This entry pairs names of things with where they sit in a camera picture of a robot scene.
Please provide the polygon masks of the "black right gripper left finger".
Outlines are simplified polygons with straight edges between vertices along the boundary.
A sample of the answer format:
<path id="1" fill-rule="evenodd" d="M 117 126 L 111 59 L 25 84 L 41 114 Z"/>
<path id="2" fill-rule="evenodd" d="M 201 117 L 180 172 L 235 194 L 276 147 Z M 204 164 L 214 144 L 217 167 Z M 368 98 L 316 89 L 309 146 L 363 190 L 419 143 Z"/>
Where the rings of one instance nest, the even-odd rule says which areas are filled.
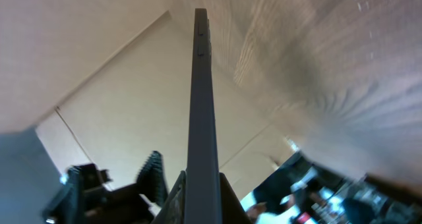
<path id="1" fill-rule="evenodd" d="M 180 172 L 167 200 L 151 224 L 184 224 L 186 172 Z"/>

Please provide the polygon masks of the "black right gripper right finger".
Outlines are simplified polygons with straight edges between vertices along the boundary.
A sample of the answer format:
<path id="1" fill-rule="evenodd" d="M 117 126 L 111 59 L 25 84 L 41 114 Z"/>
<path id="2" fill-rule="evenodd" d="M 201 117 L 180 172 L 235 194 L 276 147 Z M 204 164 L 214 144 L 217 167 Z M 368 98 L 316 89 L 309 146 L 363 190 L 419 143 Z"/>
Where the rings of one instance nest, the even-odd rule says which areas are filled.
<path id="1" fill-rule="evenodd" d="M 252 224 L 223 173 L 220 173 L 220 194 L 223 224 Z"/>

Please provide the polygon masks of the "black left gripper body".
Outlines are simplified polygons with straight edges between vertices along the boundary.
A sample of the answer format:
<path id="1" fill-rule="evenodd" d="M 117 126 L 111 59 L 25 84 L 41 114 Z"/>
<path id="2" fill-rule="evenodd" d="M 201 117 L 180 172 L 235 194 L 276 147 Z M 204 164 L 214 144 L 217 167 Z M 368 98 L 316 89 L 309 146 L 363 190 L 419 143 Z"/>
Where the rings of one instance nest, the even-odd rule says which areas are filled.
<path id="1" fill-rule="evenodd" d="M 105 186 L 108 170 L 93 163 L 72 166 L 66 183 L 42 210 L 44 223 L 132 224 L 151 223 L 154 215 L 135 184 L 117 190 Z"/>

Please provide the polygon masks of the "blue Galaxy smartphone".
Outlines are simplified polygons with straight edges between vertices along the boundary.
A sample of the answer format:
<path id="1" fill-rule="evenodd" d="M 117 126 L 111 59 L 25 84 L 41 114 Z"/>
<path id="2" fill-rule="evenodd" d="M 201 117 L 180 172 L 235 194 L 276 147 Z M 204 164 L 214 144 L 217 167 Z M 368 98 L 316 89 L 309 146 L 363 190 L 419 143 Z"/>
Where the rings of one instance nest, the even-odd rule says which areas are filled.
<path id="1" fill-rule="evenodd" d="M 206 9 L 195 10 L 185 223 L 222 222 L 218 149 L 212 86 L 212 56 Z"/>

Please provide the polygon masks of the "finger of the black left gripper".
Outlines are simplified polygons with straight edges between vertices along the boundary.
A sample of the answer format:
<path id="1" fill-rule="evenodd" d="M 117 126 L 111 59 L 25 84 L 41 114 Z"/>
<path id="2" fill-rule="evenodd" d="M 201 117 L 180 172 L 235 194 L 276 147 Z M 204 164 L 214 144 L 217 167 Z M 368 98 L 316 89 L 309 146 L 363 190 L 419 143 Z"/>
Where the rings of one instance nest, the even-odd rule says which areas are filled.
<path id="1" fill-rule="evenodd" d="M 164 175 L 162 155 L 153 151 L 136 178 L 136 188 L 140 194 L 145 195 L 152 203 L 163 207 L 169 192 Z"/>

